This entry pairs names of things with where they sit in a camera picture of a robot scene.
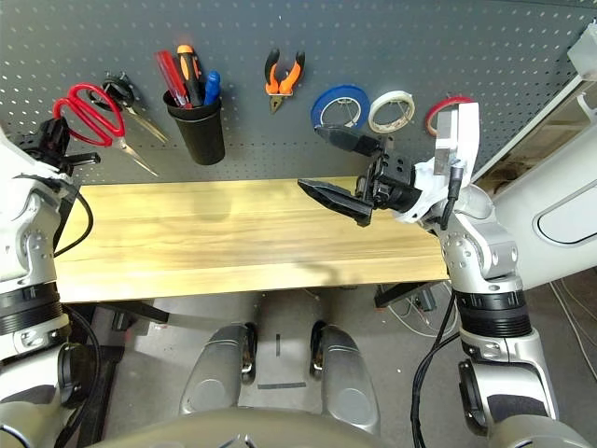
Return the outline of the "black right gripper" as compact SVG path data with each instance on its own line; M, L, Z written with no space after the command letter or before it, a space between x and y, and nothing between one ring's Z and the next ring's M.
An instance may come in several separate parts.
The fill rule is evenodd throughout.
M366 157L379 155L367 173L356 181L356 196L349 190L323 181L299 179L298 186L325 208L350 217L360 227L370 224L374 209L408 212L419 200L414 187L414 167L395 154L388 139L378 138L342 125L319 125L315 133L330 145Z

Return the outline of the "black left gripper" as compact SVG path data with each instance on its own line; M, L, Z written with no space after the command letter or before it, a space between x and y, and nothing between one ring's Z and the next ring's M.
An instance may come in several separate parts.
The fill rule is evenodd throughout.
M64 117L43 121L35 133L17 136L17 146L37 161L53 166L60 173L71 174L70 165L98 164L97 152L66 155L70 128Z

